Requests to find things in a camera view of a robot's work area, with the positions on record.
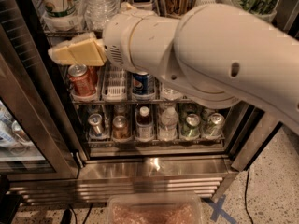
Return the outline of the yellow foam padded gripper finger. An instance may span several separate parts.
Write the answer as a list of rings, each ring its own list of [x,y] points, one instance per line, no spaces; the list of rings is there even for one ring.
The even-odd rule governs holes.
[[[124,13],[124,12],[127,12],[127,11],[136,13],[136,12],[139,11],[139,9],[137,7],[131,5],[128,2],[122,2],[121,6],[120,6],[120,13]]]
[[[102,39],[94,32],[74,36],[48,50],[51,59],[60,65],[85,64],[103,66],[107,61]]]

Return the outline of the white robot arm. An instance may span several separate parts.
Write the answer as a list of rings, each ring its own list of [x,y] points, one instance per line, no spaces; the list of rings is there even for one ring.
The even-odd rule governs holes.
[[[78,35],[48,54],[62,65],[110,60],[147,72],[209,108],[245,101],[299,133],[299,43],[237,7],[207,4],[173,19],[126,5],[100,38]]]

